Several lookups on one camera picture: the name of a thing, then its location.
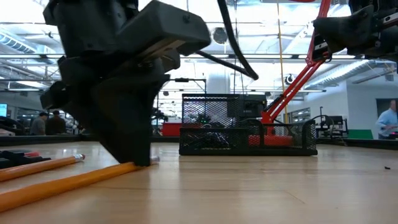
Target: black wire mesh container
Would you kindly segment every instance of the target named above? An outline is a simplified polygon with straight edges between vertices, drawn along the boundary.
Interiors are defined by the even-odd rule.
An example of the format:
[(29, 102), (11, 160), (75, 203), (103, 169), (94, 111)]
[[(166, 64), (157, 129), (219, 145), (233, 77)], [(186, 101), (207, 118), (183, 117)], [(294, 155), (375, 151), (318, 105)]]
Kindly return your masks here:
[(241, 95), (183, 94), (182, 156), (317, 155), (315, 122), (262, 124), (246, 119)]

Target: black cable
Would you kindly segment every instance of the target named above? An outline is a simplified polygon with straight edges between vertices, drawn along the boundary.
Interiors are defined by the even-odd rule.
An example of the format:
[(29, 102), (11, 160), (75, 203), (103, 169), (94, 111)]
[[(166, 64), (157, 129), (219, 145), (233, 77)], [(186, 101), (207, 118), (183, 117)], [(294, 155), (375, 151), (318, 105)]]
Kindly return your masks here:
[(231, 18), (229, 17), (229, 12), (228, 12), (228, 7), (226, 5), (225, 0), (217, 0), (218, 2), (218, 7), (220, 9), (221, 16), (223, 17), (223, 22), (225, 26), (225, 31), (226, 35), (228, 36), (229, 44), (231, 45), (231, 48), (234, 50), (234, 53), (236, 54), (238, 60), (242, 63), (243, 67), (248, 71), (248, 74), (245, 74), (249, 77), (251, 77), (254, 80), (259, 79), (259, 75), (251, 68), (250, 64), (244, 58), (241, 49), (239, 48), (239, 45), (234, 38), (234, 31), (232, 28), (232, 22)]
[(214, 61), (216, 63), (219, 63), (220, 65), (224, 65), (225, 67), (232, 68), (235, 71), (238, 71), (238, 72), (240, 72), (242, 74), (245, 74), (245, 75), (249, 76), (249, 73), (244, 68), (241, 68), (241, 67), (236, 66), (236, 65), (234, 65), (232, 63), (229, 63), (229, 62), (226, 62), (226, 61), (221, 60), (219, 58), (216, 58), (216, 57), (214, 57), (214, 56), (212, 56), (212, 55), (210, 55), (208, 53), (205, 53), (205, 52), (203, 52), (201, 50), (197, 51), (196, 53), (198, 55), (204, 57), (204, 58), (207, 58), (207, 59), (212, 60), (212, 61)]
[(236, 70), (234, 70), (234, 94), (235, 94), (235, 86), (236, 86)]
[(243, 122), (246, 122), (246, 121), (253, 121), (254, 123), (257, 123), (257, 124), (259, 124), (260, 126), (262, 126), (262, 122), (261, 121), (259, 121), (258, 119), (256, 119), (256, 118), (246, 118), (246, 119), (243, 119), (243, 120), (241, 120), (241, 121), (238, 121), (237, 123), (243, 123)]
[(328, 55), (329, 55), (328, 60), (325, 61), (325, 63), (329, 63), (329, 62), (331, 62), (331, 60), (332, 60), (332, 55), (333, 55), (333, 53), (329, 51)]
[(279, 123), (279, 124), (285, 124), (285, 123), (279, 121), (278, 119), (275, 119), (274, 121), (276, 121), (276, 123)]
[[(238, 15), (238, 0), (234, 0), (234, 10), (235, 15)], [(239, 35), (238, 35), (238, 17), (235, 16), (235, 40), (239, 43)], [(243, 75), (241, 74), (241, 82), (242, 82), (242, 94), (244, 94), (244, 87), (243, 87)]]

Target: wooden table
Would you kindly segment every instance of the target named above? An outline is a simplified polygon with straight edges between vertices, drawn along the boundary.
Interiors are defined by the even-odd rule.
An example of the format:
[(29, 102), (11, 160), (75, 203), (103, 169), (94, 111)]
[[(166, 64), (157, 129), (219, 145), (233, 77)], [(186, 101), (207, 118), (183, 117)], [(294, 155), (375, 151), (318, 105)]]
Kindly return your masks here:
[[(2, 192), (116, 164), (96, 142), (13, 148), (87, 159), (1, 183)], [(0, 223), (398, 223), (398, 152), (318, 149), (317, 157), (179, 157), (178, 144), (153, 144), (160, 165), (4, 212)]]

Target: ceiling light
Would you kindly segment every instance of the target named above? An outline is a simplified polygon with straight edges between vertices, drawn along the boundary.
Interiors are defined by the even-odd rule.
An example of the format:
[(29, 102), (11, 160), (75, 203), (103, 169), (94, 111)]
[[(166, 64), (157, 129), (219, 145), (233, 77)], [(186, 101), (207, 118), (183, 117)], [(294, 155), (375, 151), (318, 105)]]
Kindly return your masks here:
[[(272, 93), (283, 93), (283, 90), (255, 90), (255, 89), (247, 89), (246, 91), (268, 91), (268, 92), (272, 92)], [(326, 90), (299, 90), (299, 93), (322, 93), (322, 92), (326, 92)]]
[[(211, 56), (216, 58), (228, 58), (228, 55), (220, 55), (220, 54), (211, 54)], [(180, 58), (204, 58), (198, 54), (191, 54), (188, 56), (181, 55)]]
[(39, 82), (32, 82), (32, 81), (18, 81), (17, 83), (22, 85), (27, 85), (35, 88), (48, 88), (47, 85), (41, 84)]
[(29, 58), (40, 58), (40, 55), (36, 55), (36, 54), (1, 54), (0, 58), (5, 58), (5, 59), (13, 59), (13, 58), (29, 59)]
[[(251, 54), (251, 55), (243, 55), (245, 58), (274, 58), (278, 59), (280, 58), (279, 54), (264, 54), (264, 55), (256, 55), (256, 54)], [(282, 55), (282, 58), (292, 58), (292, 55)]]
[[(305, 59), (307, 55), (299, 55), (298, 58)], [(331, 58), (333, 59), (354, 59), (354, 55), (332, 55)]]
[(45, 55), (47, 58), (55, 58), (55, 59), (58, 59), (58, 58), (60, 58), (60, 57), (62, 57), (63, 55), (62, 54), (48, 54), (48, 55)]
[(8, 91), (40, 91), (39, 89), (33, 89), (33, 88), (17, 88), (17, 89), (6, 89)]
[(47, 38), (48, 36), (45, 34), (40, 34), (40, 35), (30, 35), (27, 37), (24, 37), (25, 39), (41, 39), (41, 38)]

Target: white wall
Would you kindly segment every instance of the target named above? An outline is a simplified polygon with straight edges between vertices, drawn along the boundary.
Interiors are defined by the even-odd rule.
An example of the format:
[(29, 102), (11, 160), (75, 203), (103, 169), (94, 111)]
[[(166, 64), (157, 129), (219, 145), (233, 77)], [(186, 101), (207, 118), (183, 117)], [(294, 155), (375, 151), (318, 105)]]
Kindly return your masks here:
[(329, 116), (343, 116), (348, 119), (348, 100), (347, 100), (346, 82), (341, 82), (336, 87), (324, 88), (324, 93), (309, 93), (304, 101), (298, 103), (289, 103), (287, 112), (310, 108), (311, 117), (322, 114)]
[(21, 96), (19, 93), (0, 93), (0, 103), (18, 108), (43, 110), (40, 95), (35, 92), (28, 92), (28, 96)]
[(371, 129), (378, 138), (376, 99), (398, 98), (398, 86), (348, 85), (349, 129)]
[(231, 90), (230, 71), (219, 65), (208, 65), (211, 72), (206, 74), (207, 93), (228, 94)]

